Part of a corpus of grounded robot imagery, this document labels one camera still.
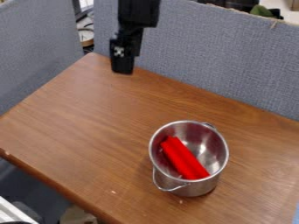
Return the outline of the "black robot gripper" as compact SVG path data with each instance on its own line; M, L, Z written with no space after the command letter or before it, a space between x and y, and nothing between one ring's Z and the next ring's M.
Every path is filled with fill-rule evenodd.
M140 55L144 28L154 28L158 22L161 0L117 0L120 39L109 40L110 69L130 74L134 56Z

